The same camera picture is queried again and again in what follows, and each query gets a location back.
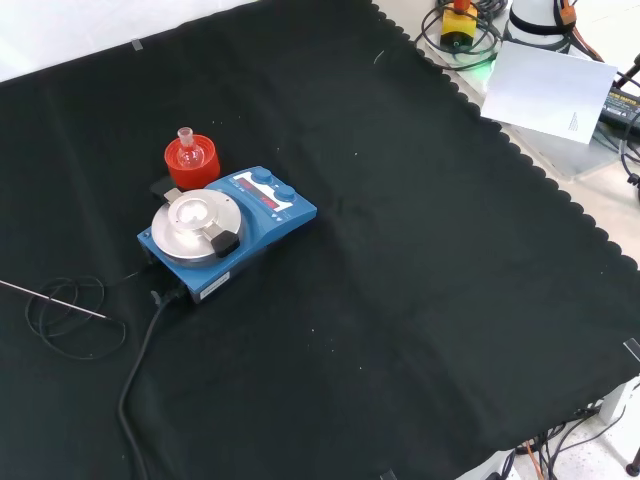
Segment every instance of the black cloth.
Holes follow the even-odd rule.
[[[3,278],[140,268],[185,125],[223,174],[265,166],[319,211],[161,320],[129,410],[151,478],[452,479],[637,373],[636,264],[368,1],[262,1],[142,45],[0,86]],[[130,478],[116,401],[169,281],[109,290],[132,335],[94,364],[2,291],[3,478]],[[112,333],[90,332],[65,345]]]

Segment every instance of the electrical cable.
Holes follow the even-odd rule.
[[[619,77],[624,78],[627,82],[633,83],[636,87],[640,88],[640,82],[638,82],[637,80],[634,80],[632,77],[630,77],[626,73],[616,72],[616,75],[618,75]]]
[[[549,439],[547,438],[547,441],[545,442],[545,449],[547,450],[547,458],[549,459],[547,461],[547,476],[549,477],[549,480],[556,480],[556,476],[551,472],[549,472],[549,463],[551,463],[551,453],[549,452]]]
[[[464,70],[471,70],[473,68],[485,65],[495,60],[498,55],[496,51],[496,47],[498,45],[498,42],[502,42],[502,35],[498,31],[498,29],[493,25],[493,18],[496,15],[496,13],[494,13],[494,9],[497,8],[498,13],[504,10],[504,8],[499,7],[500,2],[496,2],[495,0],[494,1],[485,0],[484,2],[478,2],[478,3],[472,2],[471,5],[473,5],[478,11],[478,16],[449,7],[448,5],[451,3],[453,3],[453,0],[449,0],[449,1],[438,0],[438,4],[424,16],[421,23],[420,34],[413,41],[414,46],[418,48],[418,42],[420,41],[420,39],[424,39],[435,50],[448,53],[450,55],[454,55],[454,54],[455,55],[486,55],[488,54],[486,58],[483,58],[482,60],[467,64],[467,65],[461,65],[457,67],[452,67],[449,65],[437,65],[443,70],[452,70],[452,71],[458,71],[458,72],[464,71]],[[438,20],[442,19],[442,17],[444,16],[445,10],[449,10],[456,13],[457,15],[462,15],[475,20],[478,30],[483,32],[480,38],[471,46],[466,48],[450,49],[450,48],[445,48],[436,44],[433,40],[429,38],[429,36],[427,35],[427,32]],[[430,21],[429,24],[427,24],[427,22],[429,21],[429,19],[434,13],[436,14],[435,17]],[[485,38],[490,38],[491,44],[488,47],[482,48],[480,50],[476,50],[476,48],[484,41]]]
[[[138,370],[140,369],[140,365],[142,364],[142,360],[146,355],[149,341],[151,340],[153,330],[156,326],[156,323],[158,322],[158,319],[160,318],[160,315],[162,315],[162,312],[164,312],[164,310],[173,300],[182,297],[184,294],[184,288],[178,287],[166,293],[160,301],[156,312],[149,322],[147,332],[145,333],[144,340],[142,341],[142,346],[140,347],[140,351],[138,352],[138,357],[136,358],[136,361],[133,364],[129,375],[127,376],[127,380],[122,387],[122,392],[120,393],[120,398],[118,400],[118,420],[120,421],[120,425],[122,426],[131,450],[133,451],[133,456],[141,480],[149,480],[149,474],[147,472],[147,467],[144,462],[144,457],[142,455],[142,451],[140,450],[140,446],[138,445],[129,421],[127,420],[127,415],[125,413],[125,404],[127,402],[127,397],[129,395],[129,391],[131,390],[131,386],[133,385],[133,381],[135,380]]]
[[[638,73],[640,73],[640,54],[633,60],[633,66],[627,70],[625,77],[615,82],[613,86],[622,88],[628,82],[627,78],[635,77]]]
[[[544,480],[542,476],[542,469],[538,462],[536,461],[536,457],[533,456],[533,452],[531,451],[531,446],[529,442],[526,442],[525,448],[527,449],[527,453],[529,454],[529,458],[531,459],[531,463],[533,463],[533,467],[536,469],[536,475],[538,476],[538,480]]]
[[[137,270],[136,272],[133,272],[114,283],[106,285],[97,277],[91,275],[81,276],[76,280],[67,277],[57,277],[51,280],[47,280],[40,286],[40,288],[38,288],[38,290],[36,290],[36,292],[54,299],[56,298],[56,296],[60,296],[61,294],[66,293],[67,298],[69,299],[67,303],[73,306],[77,306],[76,303],[82,296],[81,292],[83,291],[83,289],[97,291],[98,298],[93,304],[93,308],[85,310],[98,312],[104,304],[107,288],[113,288],[121,285],[122,283],[135,277],[136,275],[139,275],[150,266],[151,264],[146,265],[140,270]],[[119,350],[122,345],[124,345],[127,339],[126,324],[120,320],[116,320],[106,316],[96,316],[92,315],[91,313],[86,313],[85,315],[77,315],[77,311],[73,310],[70,307],[63,307],[63,312],[57,316],[48,316],[47,312],[50,311],[50,307],[51,303],[43,301],[43,299],[41,299],[40,297],[31,296],[24,307],[24,318],[27,321],[27,325],[29,326],[31,331],[35,335],[40,337],[40,339],[49,349],[53,350],[58,355],[62,355],[65,358],[79,361],[100,360]],[[88,355],[71,353],[68,350],[63,349],[60,345],[54,343],[54,340],[59,340],[74,332],[78,332],[79,329],[84,326],[88,326],[90,321],[102,322],[105,325],[117,326],[118,329],[122,329],[122,336],[120,337],[120,341],[113,347],[101,353],[90,353]]]
[[[567,426],[566,423],[562,423],[562,424],[558,425],[557,427],[552,428],[551,429],[551,433],[547,434],[545,432],[544,434],[540,434],[540,436],[542,436],[546,440],[551,440],[552,438],[555,438],[558,435],[560,435],[560,433],[562,433],[562,431],[565,429],[566,426]],[[534,443],[530,444],[529,447],[531,448],[532,452],[537,452],[539,450],[539,445],[535,442],[535,439],[534,439]],[[516,452],[516,455],[526,455],[527,454],[527,449],[526,449],[526,447],[517,447],[515,449],[515,452]]]
[[[631,133],[631,128],[633,127],[633,125],[635,125],[636,121],[638,120],[638,117],[640,117],[640,111],[634,115],[634,117],[631,119],[631,121],[627,125],[627,128],[625,129],[624,134],[620,139],[620,152],[619,152],[622,166],[624,167],[625,171],[629,175],[629,179],[627,181],[636,187],[638,187],[640,184],[640,177],[637,174],[633,173],[631,170],[629,170],[629,166],[627,165],[627,161],[626,161],[625,150],[627,147],[627,139],[629,138],[629,134]]]
[[[544,470],[543,465],[545,464],[544,451],[542,450],[542,445],[538,448],[538,465],[540,466],[540,475],[542,475],[542,480],[544,480]]]
[[[547,471],[549,471],[549,462],[544,457],[543,445],[540,445],[540,449],[538,450],[538,457],[540,458],[540,470],[542,471],[542,477],[544,478],[544,469],[546,468]]]
[[[600,140],[598,137],[596,137],[595,135],[593,136],[593,139],[598,142],[600,145],[602,145],[603,147],[605,147],[607,150],[610,150],[612,152],[618,153],[619,152],[619,145],[614,142],[614,140],[611,138],[611,136],[609,135],[609,133],[606,132],[606,130],[604,128],[602,128],[600,125],[596,125],[596,132],[598,132],[600,135],[602,135],[602,137],[609,142],[609,145],[607,145],[606,143],[604,143],[602,140]],[[627,158],[627,160],[632,161],[633,163],[639,164],[640,165],[640,153],[638,152],[638,150],[636,148],[634,148],[631,145],[627,146],[633,150],[638,156],[634,157],[633,155],[626,153],[625,157]]]
[[[582,425],[584,422],[586,422],[587,420],[589,420],[589,418],[584,418],[582,420],[580,420],[578,423],[576,423],[575,425],[573,425],[569,431],[562,437],[562,439],[560,440],[560,442],[558,443],[558,446],[556,447],[556,451],[553,454],[553,457],[551,457],[550,461],[549,461],[549,478],[553,479],[555,476],[553,474],[553,469],[555,468],[555,464],[556,461],[558,460],[558,456],[562,453],[562,452],[566,452],[567,450],[577,447],[578,445],[584,445],[585,443],[589,443],[599,437],[601,437],[602,435],[604,435],[605,433],[607,433],[609,430],[611,430],[613,427],[615,427],[618,422],[620,422],[620,420],[622,420],[622,417],[624,417],[624,414],[627,410],[627,407],[625,407],[622,410],[622,414],[620,414],[620,416],[618,417],[618,419],[613,422],[611,425],[609,425],[607,428],[605,428],[604,430],[602,430],[600,433],[598,433],[597,435],[595,435],[594,437],[591,437],[587,440],[583,440],[581,442],[578,443],[574,443],[573,445],[569,445],[568,447],[562,448],[562,444],[567,440],[567,438],[569,438],[569,436],[571,435],[571,433],[573,433],[573,431],[578,428],[580,425]]]
[[[509,477],[509,474],[511,473],[511,469],[513,468],[513,462],[515,462],[515,459],[516,459],[516,451],[514,450],[509,454],[509,456],[504,462],[504,465],[502,466],[502,472],[500,473],[500,480],[507,480],[507,478]]]
[[[609,430],[611,430],[613,427],[616,426],[616,424],[622,420],[622,417],[624,417],[625,412],[627,411],[627,407],[624,407],[622,409],[622,413],[620,414],[620,416],[618,417],[618,419],[613,422],[611,425],[609,425],[607,428],[605,428],[604,430],[602,430],[599,434],[597,434],[594,437],[589,438],[588,440],[583,440],[582,442],[578,442],[578,443],[574,443],[573,445],[569,445],[568,447],[564,447],[562,450],[560,450],[558,453],[562,453],[562,452],[566,452],[567,450],[569,450],[570,448],[573,447],[577,447],[578,445],[584,445],[585,443],[589,443],[592,442],[593,440],[595,440],[596,438],[600,438],[602,435],[604,435],[605,433],[607,433]]]
[[[580,42],[580,40],[578,40],[578,37],[573,34],[573,32],[569,34],[569,41],[571,42],[572,46],[576,47],[578,50],[580,50],[582,53],[584,53],[591,60],[594,60],[596,62],[602,61],[602,60],[598,60],[598,56],[596,56],[596,54],[594,52],[590,51],[587,47],[585,47]]]
[[[604,62],[604,59],[600,56],[600,54],[598,52],[595,51],[595,49],[593,49],[586,41],[585,39],[582,37],[582,35],[580,34],[580,32],[578,31],[577,28],[574,28],[573,31],[571,32],[571,39],[577,41],[577,43],[579,43],[580,45],[582,45],[586,52],[583,51],[583,53],[586,53],[589,57],[591,57],[593,60],[597,61],[597,62]]]

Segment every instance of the orange cable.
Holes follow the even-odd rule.
[[[533,452],[531,451],[531,445],[529,445],[528,440],[525,442],[525,445],[527,447],[527,453],[529,454],[529,458],[531,458],[531,461],[533,462],[533,466],[536,469],[536,473],[538,474],[538,480],[544,480],[544,475],[542,475],[542,469],[540,468],[540,464],[536,460],[536,457],[533,456]]]
[[[596,52],[593,48],[591,48],[591,46],[585,41],[585,39],[582,37],[582,35],[580,35],[580,32],[578,31],[577,27],[573,29],[573,34],[576,36],[578,41],[582,45],[584,45],[584,48],[586,48],[587,50],[589,50],[591,53],[593,53],[595,55],[595,57],[598,59],[598,61],[604,62],[604,59],[600,56],[600,54],[598,52]]]

